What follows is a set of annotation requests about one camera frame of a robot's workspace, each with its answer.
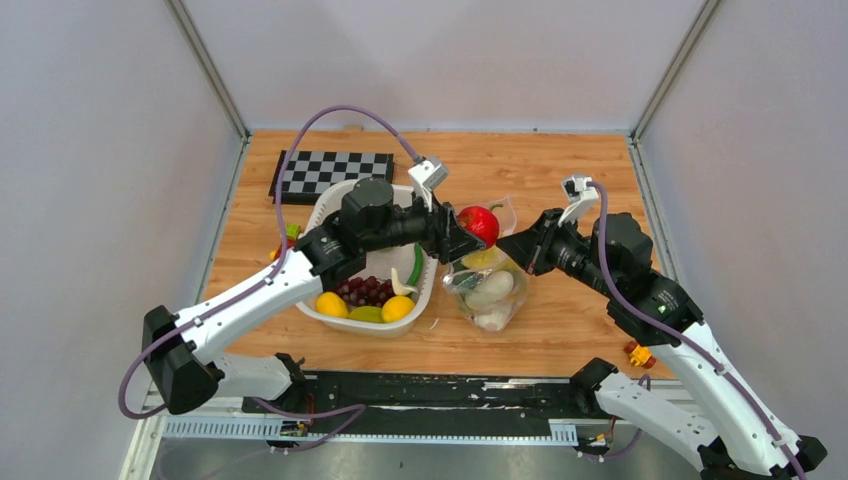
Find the clear zip top bag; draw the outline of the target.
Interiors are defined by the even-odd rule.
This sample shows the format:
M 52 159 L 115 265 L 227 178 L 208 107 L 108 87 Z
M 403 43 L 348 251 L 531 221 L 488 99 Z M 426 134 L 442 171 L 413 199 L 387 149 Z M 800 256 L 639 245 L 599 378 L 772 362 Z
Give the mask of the clear zip top bag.
M 500 222 L 500 235 L 498 239 L 504 236 L 511 235 L 514 232 L 517 224 L 517 218 L 512 206 L 511 199 L 509 197 L 490 202 L 484 202 L 482 204 L 477 205 L 489 208 L 498 218 Z M 446 292 L 454 299 L 460 314 L 467 320 L 469 320 L 476 328 L 480 329 L 472 321 L 471 312 L 469 308 L 465 305 L 464 296 L 477 284 L 479 284 L 480 281 L 484 278 L 484 276 L 490 273 L 492 270 L 468 270 L 461 265 L 461 259 L 450 264 L 447 273 L 443 277 L 443 285 Z M 508 262 L 511 262 L 514 265 L 518 266 L 507 256 L 507 259 L 499 267 Z

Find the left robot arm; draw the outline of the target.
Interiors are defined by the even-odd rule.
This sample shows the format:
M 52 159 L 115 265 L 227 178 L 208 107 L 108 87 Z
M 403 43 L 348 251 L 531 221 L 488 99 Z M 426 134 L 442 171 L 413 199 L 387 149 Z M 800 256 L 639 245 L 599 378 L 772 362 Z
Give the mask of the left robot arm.
M 158 306 L 145 315 L 142 358 L 169 413 L 191 412 L 223 388 L 268 399 L 283 413 L 298 411 L 307 389 L 291 360 L 226 358 L 224 350 L 279 311 L 360 273 L 371 252 L 418 244 L 447 264 L 485 247 L 449 203 L 413 194 L 410 205 L 399 206 L 394 185 L 376 177 L 340 186 L 339 209 L 263 270 L 192 307 L 172 313 Z

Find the white eggplant toy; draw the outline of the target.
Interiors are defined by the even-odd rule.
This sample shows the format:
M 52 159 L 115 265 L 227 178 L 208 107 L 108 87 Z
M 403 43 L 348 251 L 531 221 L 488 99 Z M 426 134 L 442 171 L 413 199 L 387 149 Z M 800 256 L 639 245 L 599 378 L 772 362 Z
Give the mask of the white eggplant toy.
M 465 305 L 472 311 L 484 310 L 506 298 L 514 285 L 514 277 L 509 271 L 491 273 L 464 296 Z

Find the yellow napa cabbage toy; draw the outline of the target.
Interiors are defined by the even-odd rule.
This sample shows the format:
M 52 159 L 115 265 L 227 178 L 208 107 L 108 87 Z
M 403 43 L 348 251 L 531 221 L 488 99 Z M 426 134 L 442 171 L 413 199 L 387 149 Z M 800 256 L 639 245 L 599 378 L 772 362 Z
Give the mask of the yellow napa cabbage toy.
M 512 292 L 503 300 L 495 302 L 484 310 L 472 311 L 469 309 L 473 323 L 487 332 L 502 331 L 524 305 L 528 296 L 526 275 L 518 266 L 511 262 L 505 263 L 496 270 L 492 270 L 483 279 L 491 273 L 500 270 L 509 271 L 513 275 L 515 285 Z

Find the yellow pear toy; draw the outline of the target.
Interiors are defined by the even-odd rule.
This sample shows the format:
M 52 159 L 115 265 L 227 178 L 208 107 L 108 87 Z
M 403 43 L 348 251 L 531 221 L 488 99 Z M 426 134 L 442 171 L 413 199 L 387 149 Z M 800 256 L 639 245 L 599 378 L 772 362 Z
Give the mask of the yellow pear toy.
M 478 251 L 463 257 L 460 260 L 461 265 L 474 271 L 494 270 L 497 269 L 507 256 L 496 246 L 487 250 Z

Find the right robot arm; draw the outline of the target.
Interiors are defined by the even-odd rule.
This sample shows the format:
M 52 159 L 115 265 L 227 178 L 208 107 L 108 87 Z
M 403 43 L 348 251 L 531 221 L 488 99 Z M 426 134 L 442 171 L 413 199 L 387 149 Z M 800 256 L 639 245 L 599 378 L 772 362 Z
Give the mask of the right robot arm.
M 607 298 L 607 314 L 680 380 L 700 411 L 688 412 L 594 358 L 571 379 L 571 403 L 584 417 L 622 418 L 683 456 L 703 479 L 793 479 L 827 456 L 798 435 L 735 375 L 688 293 L 652 266 L 653 241 L 629 213 L 597 220 L 591 235 L 546 210 L 498 248 L 531 275 L 554 269 Z

